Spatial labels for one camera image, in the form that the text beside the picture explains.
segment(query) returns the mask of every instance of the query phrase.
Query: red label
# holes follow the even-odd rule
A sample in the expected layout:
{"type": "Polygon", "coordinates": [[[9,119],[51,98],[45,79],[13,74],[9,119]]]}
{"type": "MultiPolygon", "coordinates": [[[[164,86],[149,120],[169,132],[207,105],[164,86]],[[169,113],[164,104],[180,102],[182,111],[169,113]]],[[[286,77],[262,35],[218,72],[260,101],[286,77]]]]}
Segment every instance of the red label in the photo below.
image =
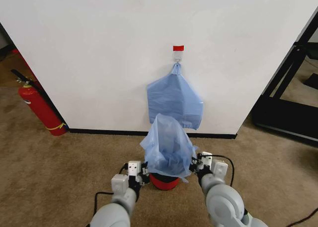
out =
{"type": "Polygon", "coordinates": [[[173,46],[174,52],[182,52],[184,50],[184,46],[173,46]]]}

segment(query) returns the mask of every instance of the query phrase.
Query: trash can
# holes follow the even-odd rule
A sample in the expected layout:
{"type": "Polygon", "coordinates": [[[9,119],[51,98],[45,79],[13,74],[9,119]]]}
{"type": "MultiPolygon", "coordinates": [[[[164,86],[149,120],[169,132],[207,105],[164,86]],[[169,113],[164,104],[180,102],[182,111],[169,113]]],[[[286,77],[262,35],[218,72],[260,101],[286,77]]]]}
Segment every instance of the trash can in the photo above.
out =
{"type": "Polygon", "coordinates": [[[180,180],[180,178],[178,177],[164,176],[158,173],[150,173],[149,177],[153,185],[162,191],[173,189],[174,187],[176,187],[180,180]]]}

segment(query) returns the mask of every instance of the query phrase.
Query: blue bag over trash can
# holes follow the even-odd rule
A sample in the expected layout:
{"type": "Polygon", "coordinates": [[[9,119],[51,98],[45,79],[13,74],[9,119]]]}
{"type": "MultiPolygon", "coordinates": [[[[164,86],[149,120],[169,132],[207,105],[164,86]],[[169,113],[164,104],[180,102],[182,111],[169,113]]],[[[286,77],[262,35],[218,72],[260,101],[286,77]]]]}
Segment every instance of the blue bag over trash can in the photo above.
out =
{"type": "Polygon", "coordinates": [[[198,129],[203,115],[203,101],[181,74],[180,63],[172,72],[147,86],[149,120],[157,114],[175,118],[183,128],[198,129]]]}
{"type": "Polygon", "coordinates": [[[183,181],[191,174],[189,166],[196,147],[174,118],[158,114],[140,145],[150,173],[180,177],[183,181]]]}

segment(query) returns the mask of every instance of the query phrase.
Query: fire extinguisher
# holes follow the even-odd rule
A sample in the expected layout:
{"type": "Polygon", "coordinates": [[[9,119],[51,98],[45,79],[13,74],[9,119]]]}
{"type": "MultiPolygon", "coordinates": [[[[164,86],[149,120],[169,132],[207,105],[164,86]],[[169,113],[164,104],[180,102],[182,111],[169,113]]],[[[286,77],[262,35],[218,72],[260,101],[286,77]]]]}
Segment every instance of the fire extinguisher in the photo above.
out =
{"type": "Polygon", "coordinates": [[[40,88],[40,84],[29,80],[17,70],[11,70],[11,72],[19,77],[20,81],[25,82],[24,86],[19,88],[18,93],[24,102],[28,104],[36,116],[38,116],[38,118],[42,121],[46,129],[48,129],[54,136],[66,133],[66,124],[62,122],[52,110],[51,107],[54,106],[46,92],[40,88]]]}

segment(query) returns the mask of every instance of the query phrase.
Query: bag handle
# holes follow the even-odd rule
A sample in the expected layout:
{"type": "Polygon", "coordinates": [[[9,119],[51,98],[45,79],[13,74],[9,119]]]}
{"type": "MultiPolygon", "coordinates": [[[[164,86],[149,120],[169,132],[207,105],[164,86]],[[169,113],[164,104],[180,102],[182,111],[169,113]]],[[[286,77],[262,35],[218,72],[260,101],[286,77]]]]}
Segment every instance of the bag handle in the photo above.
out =
{"type": "Polygon", "coordinates": [[[171,74],[173,75],[180,75],[181,74],[181,64],[179,62],[173,65],[171,74]]]}

